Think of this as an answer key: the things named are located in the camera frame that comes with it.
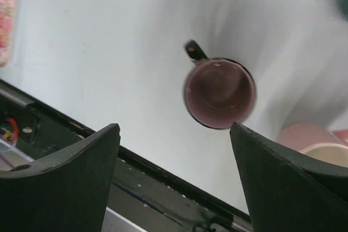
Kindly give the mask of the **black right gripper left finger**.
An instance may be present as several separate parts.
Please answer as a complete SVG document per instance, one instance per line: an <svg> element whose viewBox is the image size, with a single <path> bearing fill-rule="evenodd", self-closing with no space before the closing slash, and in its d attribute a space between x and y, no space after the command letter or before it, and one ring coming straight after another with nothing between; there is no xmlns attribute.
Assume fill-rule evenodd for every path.
<svg viewBox="0 0 348 232"><path fill-rule="evenodd" d="M120 146L110 124L1 172L1 231L101 231Z"/></svg>

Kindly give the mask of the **pink mug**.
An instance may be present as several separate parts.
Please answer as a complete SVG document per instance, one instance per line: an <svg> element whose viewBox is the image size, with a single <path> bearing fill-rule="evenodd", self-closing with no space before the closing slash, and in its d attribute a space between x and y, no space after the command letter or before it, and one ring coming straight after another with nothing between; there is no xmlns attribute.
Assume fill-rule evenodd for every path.
<svg viewBox="0 0 348 232"><path fill-rule="evenodd" d="M314 123L296 123L283 129L276 142L317 160L347 167L346 129L330 131Z"/></svg>

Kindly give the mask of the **purple mug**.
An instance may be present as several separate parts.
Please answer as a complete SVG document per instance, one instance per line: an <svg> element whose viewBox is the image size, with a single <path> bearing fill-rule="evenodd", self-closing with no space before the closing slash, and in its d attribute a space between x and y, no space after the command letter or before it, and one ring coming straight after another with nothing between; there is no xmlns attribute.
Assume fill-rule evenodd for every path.
<svg viewBox="0 0 348 232"><path fill-rule="evenodd" d="M183 100L190 116L210 129L229 129L253 111L257 89L251 73L227 58L209 58L195 40L184 50L194 67L183 84Z"/></svg>

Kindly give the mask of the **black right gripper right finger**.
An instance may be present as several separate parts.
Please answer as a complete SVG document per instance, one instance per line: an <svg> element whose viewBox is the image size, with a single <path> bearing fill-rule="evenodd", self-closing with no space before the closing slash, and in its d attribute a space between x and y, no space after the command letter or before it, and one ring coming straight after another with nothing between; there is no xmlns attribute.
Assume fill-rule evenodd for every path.
<svg viewBox="0 0 348 232"><path fill-rule="evenodd" d="M254 231L347 231L347 168L233 123L231 143Z"/></svg>

